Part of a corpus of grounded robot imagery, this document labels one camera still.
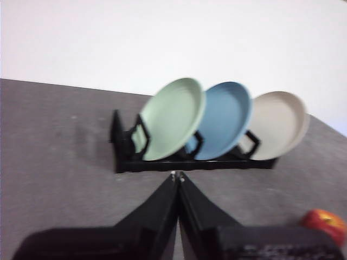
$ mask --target white background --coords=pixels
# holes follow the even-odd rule
[[[1,77],[154,94],[184,76],[299,95],[347,135],[342,0],[2,0]]]

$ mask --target gray table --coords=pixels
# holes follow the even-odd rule
[[[167,173],[114,174],[108,143],[113,109],[130,127],[148,98],[1,80],[1,259],[38,230],[113,225],[157,188]],[[311,117],[274,170],[188,175],[244,225],[295,225],[315,207],[347,220],[346,159],[347,138]],[[174,259],[183,259],[179,232]]]

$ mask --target black dish rack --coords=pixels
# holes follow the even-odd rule
[[[133,132],[141,126],[147,139],[144,148],[136,153],[135,146],[131,139]],[[260,140],[251,131],[247,131],[248,136],[254,143],[252,149],[248,153],[242,153],[239,146],[235,146],[231,151],[223,156],[213,160],[198,161],[194,160],[194,156],[199,152],[203,145],[203,136],[197,131],[194,136],[198,141],[198,145],[194,151],[187,153],[181,148],[175,154],[161,160],[144,161],[143,155],[146,153],[150,144],[151,137],[146,126],[140,116],[137,115],[135,125],[128,131],[124,131],[123,124],[120,119],[119,111],[113,112],[113,120],[111,125],[110,142],[114,149],[115,172],[142,172],[142,171],[170,171],[170,170],[214,170],[214,169],[249,169],[261,168],[272,169],[278,158],[271,160],[251,160],[260,145]]]

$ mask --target apple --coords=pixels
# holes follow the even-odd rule
[[[301,224],[310,229],[326,232],[338,246],[345,240],[347,226],[337,215],[321,209],[310,210],[301,220]]]

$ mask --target plate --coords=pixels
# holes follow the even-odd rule
[[[150,143],[143,160],[168,157],[196,132],[205,109],[205,93],[191,78],[176,80],[162,88],[141,111],[150,135]],[[146,138],[140,126],[132,135],[136,152],[142,150]]]
[[[206,108],[198,131],[204,139],[196,160],[210,160],[230,151],[247,131],[252,100],[247,89],[236,82],[224,82],[206,91]],[[187,152],[195,149],[191,138]]]
[[[261,143],[251,159],[279,157],[302,140],[309,125],[309,116],[300,98],[288,92],[269,92],[254,99],[253,105],[249,130]],[[242,138],[242,150],[248,151],[250,146],[249,141]]]

